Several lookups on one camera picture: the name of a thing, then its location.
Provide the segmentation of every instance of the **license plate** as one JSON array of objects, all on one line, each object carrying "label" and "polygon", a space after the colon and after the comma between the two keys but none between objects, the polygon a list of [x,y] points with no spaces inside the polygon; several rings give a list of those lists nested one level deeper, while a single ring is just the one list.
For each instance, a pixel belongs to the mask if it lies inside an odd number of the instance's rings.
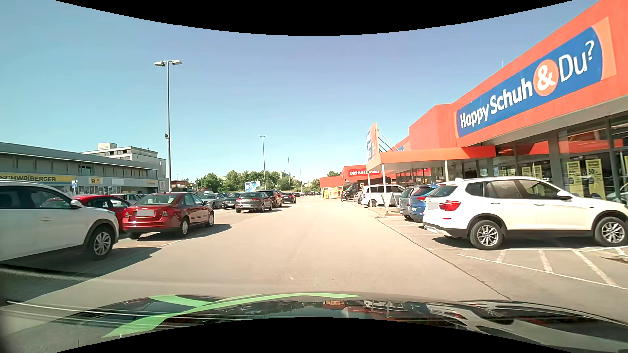
[{"label": "license plate", "polygon": [[135,214],[136,217],[154,217],[155,211],[140,210]]}]

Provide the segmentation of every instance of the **storefront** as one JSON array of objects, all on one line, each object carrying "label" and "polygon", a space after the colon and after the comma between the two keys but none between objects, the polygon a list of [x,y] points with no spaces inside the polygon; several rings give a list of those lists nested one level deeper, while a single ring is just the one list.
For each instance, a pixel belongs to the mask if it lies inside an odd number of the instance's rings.
[{"label": "storefront", "polygon": [[367,169],[384,165],[408,185],[522,175],[625,199],[626,23],[628,1],[600,0],[456,102],[430,109],[390,151],[369,154]]}]

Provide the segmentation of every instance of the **yellow poster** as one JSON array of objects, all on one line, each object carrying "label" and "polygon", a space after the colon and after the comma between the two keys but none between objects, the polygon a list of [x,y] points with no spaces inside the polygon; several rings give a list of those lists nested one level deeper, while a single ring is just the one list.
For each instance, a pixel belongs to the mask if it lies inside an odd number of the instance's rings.
[{"label": "yellow poster", "polygon": [[593,180],[589,182],[589,193],[591,197],[602,198],[606,200],[606,190],[604,189],[604,175],[602,174],[602,160],[600,158],[594,160],[586,160],[587,176]]},{"label": "yellow poster", "polygon": [[569,176],[569,192],[575,193],[579,197],[584,197],[579,161],[567,162],[567,175]]}]

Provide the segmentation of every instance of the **side mirror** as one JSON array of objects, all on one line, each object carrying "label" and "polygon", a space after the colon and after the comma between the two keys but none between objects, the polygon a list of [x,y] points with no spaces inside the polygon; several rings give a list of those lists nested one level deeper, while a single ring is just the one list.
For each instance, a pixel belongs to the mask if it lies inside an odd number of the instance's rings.
[{"label": "side mirror", "polygon": [[556,194],[556,197],[558,197],[560,200],[571,200],[573,198],[573,195],[566,191],[559,191]]},{"label": "side mirror", "polygon": [[80,209],[81,207],[83,207],[83,204],[81,204],[80,201],[78,201],[78,200],[70,201],[70,208],[71,209]]}]

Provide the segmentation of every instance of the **white van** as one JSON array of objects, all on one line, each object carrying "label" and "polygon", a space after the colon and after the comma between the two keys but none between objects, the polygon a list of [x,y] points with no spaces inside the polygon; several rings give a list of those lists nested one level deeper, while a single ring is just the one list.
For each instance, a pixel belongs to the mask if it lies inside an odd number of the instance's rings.
[{"label": "white van", "polygon": [[[404,188],[395,184],[386,184],[386,193],[389,200],[389,205],[394,205],[394,197],[397,199],[403,192]],[[368,205],[370,207],[377,207],[385,205],[384,203],[384,184],[378,185],[364,185],[362,188],[362,205]]]}]

